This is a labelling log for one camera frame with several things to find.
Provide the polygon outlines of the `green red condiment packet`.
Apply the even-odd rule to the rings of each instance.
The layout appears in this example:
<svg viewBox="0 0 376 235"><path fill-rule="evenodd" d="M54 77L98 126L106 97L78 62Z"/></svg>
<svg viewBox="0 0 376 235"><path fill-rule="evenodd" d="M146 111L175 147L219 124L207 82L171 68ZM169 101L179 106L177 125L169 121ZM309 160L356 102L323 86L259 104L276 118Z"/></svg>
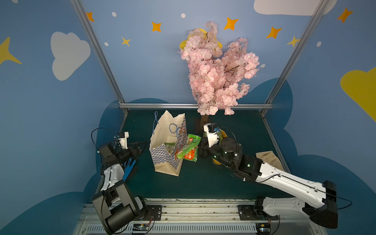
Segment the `green red condiment packet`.
<svg viewBox="0 0 376 235"><path fill-rule="evenodd" d="M186 144L176 153L178 159L184 159L191 162L196 162L198 158L198 146L201 142L201 137L197 135L188 135Z"/></svg>

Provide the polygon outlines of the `blue checkered paper bag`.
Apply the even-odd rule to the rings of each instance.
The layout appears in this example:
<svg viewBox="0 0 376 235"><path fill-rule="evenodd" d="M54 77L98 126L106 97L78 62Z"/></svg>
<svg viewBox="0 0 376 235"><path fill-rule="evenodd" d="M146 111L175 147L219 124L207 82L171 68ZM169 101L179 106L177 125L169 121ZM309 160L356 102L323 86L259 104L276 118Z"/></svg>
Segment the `blue checkered paper bag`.
<svg viewBox="0 0 376 235"><path fill-rule="evenodd" d="M154 112L149 151L156 172L179 176L183 160L177 154L187 143L185 114L173 117L165 111L160 117Z"/></svg>

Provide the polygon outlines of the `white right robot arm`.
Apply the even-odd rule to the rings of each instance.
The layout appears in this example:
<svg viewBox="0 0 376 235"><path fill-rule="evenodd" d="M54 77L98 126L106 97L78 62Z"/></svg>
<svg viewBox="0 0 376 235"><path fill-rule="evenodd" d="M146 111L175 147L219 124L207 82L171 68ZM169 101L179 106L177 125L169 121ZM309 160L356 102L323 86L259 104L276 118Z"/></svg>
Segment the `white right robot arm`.
<svg viewBox="0 0 376 235"><path fill-rule="evenodd" d="M291 195L291 198L285 199L259 196L255 201L254 215L303 215L319 226L329 229L338 227L335 183L309 181L257 157L247 156L242 152L242 145L231 138L224 138L213 145L204 138L199 144L199 152L216 160L245 182L264 184Z"/></svg>

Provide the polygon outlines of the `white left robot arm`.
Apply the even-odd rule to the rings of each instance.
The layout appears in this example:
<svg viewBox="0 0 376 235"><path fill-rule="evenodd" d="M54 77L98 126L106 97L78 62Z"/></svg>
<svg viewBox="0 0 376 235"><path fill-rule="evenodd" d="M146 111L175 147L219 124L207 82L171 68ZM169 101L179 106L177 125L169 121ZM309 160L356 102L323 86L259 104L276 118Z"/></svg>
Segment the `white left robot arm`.
<svg viewBox="0 0 376 235"><path fill-rule="evenodd" d="M144 200L140 196L134 197L124 181L126 168L143 154L145 146L145 142L131 143L127 148L108 143L98 149L104 183L93 196L92 203L109 235L122 233L123 227L147 214Z"/></svg>

